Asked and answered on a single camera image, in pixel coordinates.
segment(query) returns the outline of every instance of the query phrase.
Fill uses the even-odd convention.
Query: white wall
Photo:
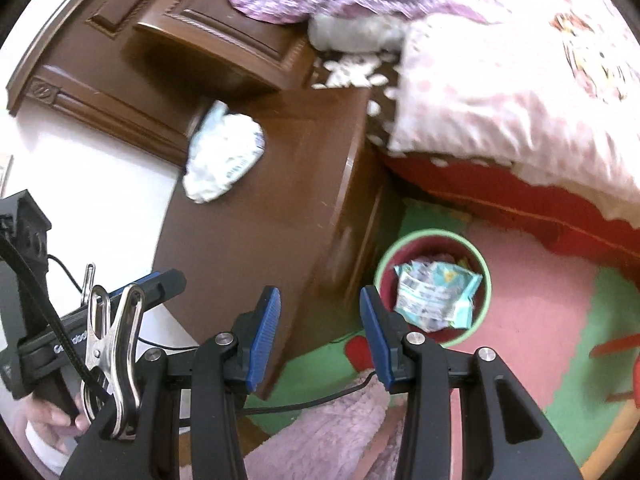
[[[28,189],[52,224],[49,253],[79,282],[84,266],[94,262],[96,283],[113,290],[151,270],[178,169],[35,102],[25,101],[16,118],[9,116],[6,82],[62,1],[32,0],[0,49],[0,153],[14,156],[4,195]],[[78,292],[55,263],[47,284],[61,315],[79,306]],[[145,314],[141,336],[194,344],[164,306]],[[0,330],[0,348],[5,345]],[[10,405],[0,391],[0,413]]]

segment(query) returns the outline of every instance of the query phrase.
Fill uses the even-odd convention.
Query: plastic wrapper
[[[309,41],[316,50],[400,52],[408,22],[395,16],[336,18],[316,14],[309,20]]]
[[[226,110],[216,101],[189,145],[182,185],[198,204],[226,193],[264,152],[259,124],[246,115],[225,115]]]
[[[470,328],[481,282],[480,274],[455,264],[414,260],[400,266],[395,311],[425,332]]]

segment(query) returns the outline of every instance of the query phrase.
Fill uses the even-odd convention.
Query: blue gripper pad
[[[378,321],[380,312],[376,308],[377,302],[382,305],[375,287],[366,286],[360,291],[360,318],[371,350],[373,365],[376,367],[378,380],[389,391],[394,384],[394,377],[391,373],[391,352]]]
[[[159,272],[157,272],[157,271],[156,272],[152,272],[151,274],[148,274],[146,276],[142,276],[142,278],[137,279],[133,283],[137,283],[138,285],[142,285],[143,283],[148,282],[149,280],[152,280],[152,279],[154,279],[154,278],[156,278],[158,276],[160,276]],[[122,294],[125,288],[126,288],[126,286],[121,286],[118,290],[114,290],[111,294],[109,294],[109,297],[112,298],[113,296],[118,296],[118,295]]]
[[[262,311],[262,319],[255,332],[249,354],[249,370],[245,384],[248,392],[254,392],[264,379],[280,320],[280,291],[274,286],[264,288],[255,313]]]
[[[404,391],[405,385],[415,379],[415,366],[402,347],[402,339],[409,332],[406,321],[400,314],[387,311],[372,285],[360,292],[360,317],[378,380],[391,393]]]

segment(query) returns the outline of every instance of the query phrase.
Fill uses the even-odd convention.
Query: white plastic bag
[[[408,22],[395,16],[346,19],[315,14],[309,20],[309,41],[316,50],[400,52]]]
[[[197,204],[226,193],[264,152],[260,125],[246,115],[225,115],[226,110],[216,101],[191,139],[182,185]]]

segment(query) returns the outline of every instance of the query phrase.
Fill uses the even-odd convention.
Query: green floor mat
[[[406,201],[406,212],[400,227],[401,238],[421,229],[446,229],[456,234],[463,234],[471,216],[446,207],[418,202]]]
[[[620,403],[606,403],[608,394],[631,390],[638,352],[627,351],[589,359],[597,344],[640,332],[640,292],[615,269],[600,269],[591,311],[575,349],[569,371],[562,378],[546,416],[578,464],[596,449]]]
[[[289,361],[269,400],[250,396],[246,407],[299,404],[343,389],[356,377],[356,372],[344,355],[344,345],[347,341],[348,339],[329,343]],[[296,420],[299,414],[300,412],[256,415],[252,417],[252,421],[265,433],[275,434]]]

